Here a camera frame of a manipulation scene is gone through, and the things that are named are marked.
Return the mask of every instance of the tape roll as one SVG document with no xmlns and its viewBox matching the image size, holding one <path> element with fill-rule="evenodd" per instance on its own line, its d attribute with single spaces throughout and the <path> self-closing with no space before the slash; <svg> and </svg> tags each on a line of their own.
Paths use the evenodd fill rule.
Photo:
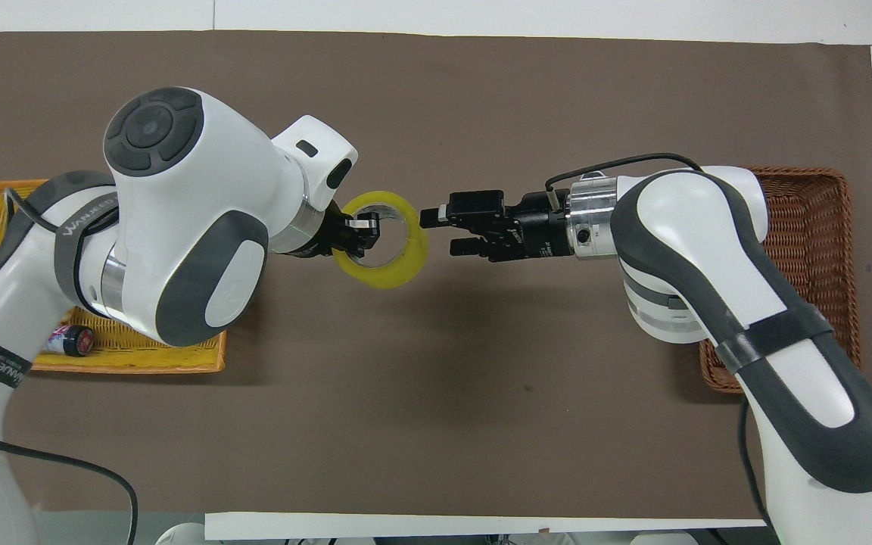
<svg viewBox="0 0 872 545">
<path fill-rule="evenodd" d="M 406 225 L 406 245 L 395 257 L 380 266 L 366 266 L 354 261 L 347 252 L 332 249 L 335 262 L 344 272 L 363 284 L 378 290 L 388 290 L 405 284 L 422 270 L 429 253 L 429 240 L 426 232 L 419 227 L 419 217 L 408 201 L 388 191 L 370 191 L 355 197 L 342 208 L 343 213 L 356 215 L 367 210 L 380 211 L 380 217 L 393 217 L 385 214 L 385 208 L 399 216 Z"/>
</svg>

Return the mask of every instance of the white robotic arm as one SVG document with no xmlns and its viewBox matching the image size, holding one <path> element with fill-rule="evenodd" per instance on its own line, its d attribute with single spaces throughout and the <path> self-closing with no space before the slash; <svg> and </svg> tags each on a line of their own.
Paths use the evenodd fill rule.
<svg viewBox="0 0 872 545">
<path fill-rule="evenodd" d="M 744 169 L 703 170 L 596 173 L 515 207 L 499 191 L 454 193 L 422 221 L 478 235 L 453 241 L 453 255 L 617 255 L 640 327 L 668 342 L 709 338 L 740 381 L 783 543 L 872 543 L 872 390 L 762 250 L 758 180 Z"/>
<path fill-rule="evenodd" d="M 376 216 L 354 222 L 332 200 L 357 153 L 314 117 L 269 139 L 214 97 L 169 87 L 126 104 L 104 152 L 112 176 L 56 176 L 7 227 L 0 439 L 11 392 L 70 307 L 165 344 L 197 344 L 243 313 L 270 251 L 360 256 L 378 238 Z M 35 542 L 0 453 L 0 544 Z"/>
</svg>

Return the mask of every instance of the small bottle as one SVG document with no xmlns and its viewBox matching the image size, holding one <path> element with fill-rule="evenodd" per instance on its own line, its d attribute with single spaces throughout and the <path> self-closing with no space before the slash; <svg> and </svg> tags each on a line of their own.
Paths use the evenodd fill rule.
<svg viewBox="0 0 872 545">
<path fill-rule="evenodd" d="M 93 339 L 93 330 L 86 325 L 60 325 L 49 335 L 42 351 L 79 358 L 89 354 L 93 348 Z"/>
</svg>

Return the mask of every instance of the yellow tape roll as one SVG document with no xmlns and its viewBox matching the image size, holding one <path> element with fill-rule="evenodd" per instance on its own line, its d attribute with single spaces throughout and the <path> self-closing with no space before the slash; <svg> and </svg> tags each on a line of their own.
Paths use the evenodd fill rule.
<svg viewBox="0 0 872 545">
<path fill-rule="evenodd" d="M 353 261 L 347 252 L 332 249 L 335 262 L 349 276 L 377 290 L 388 290 L 405 284 L 418 275 L 429 253 L 426 232 L 419 227 L 419 217 L 408 201 L 388 191 L 370 191 L 355 197 L 342 208 L 343 213 L 354 215 L 367 207 L 389 207 L 402 216 L 406 224 L 406 245 L 402 252 L 381 266 L 364 266 Z"/>
</svg>

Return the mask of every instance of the wicker basket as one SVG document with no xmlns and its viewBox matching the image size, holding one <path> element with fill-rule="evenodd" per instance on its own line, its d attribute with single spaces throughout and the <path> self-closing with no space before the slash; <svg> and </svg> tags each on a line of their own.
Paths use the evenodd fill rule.
<svg viewBox="0 0 872 545">
<path fill-rule="evenodd" d="M 19 182 L 0 182 L 0 244 L 6 229 L 4 193 L 7 187 L 17 191 L 24 199 L 45 180 L 29 179 Z M 127 325 L 73 308 L 64 323 L 87 325 L 93 328 L 96 339 L 93 350 L 83 358 L 58 354 L 40 354 L 33 362 L 33 370 L 61 370 L 62 372 L 152 373 L 218 372 L 224 369 L 227 332 L 209 341 L 184 348 L 173 348 L 152 341 Z"/>
<path fill-rule="evenodd" d="M 857 287 L 852 265 L 850 194 L 832 169 L 751 167 L 769 208 L 766 253 L 796 292 L 833 325 L 833 335 L 861 365 Z M 713 390 L 741 393 L 709 341 L 699 344 L 702 376 Z"/>
</svg>

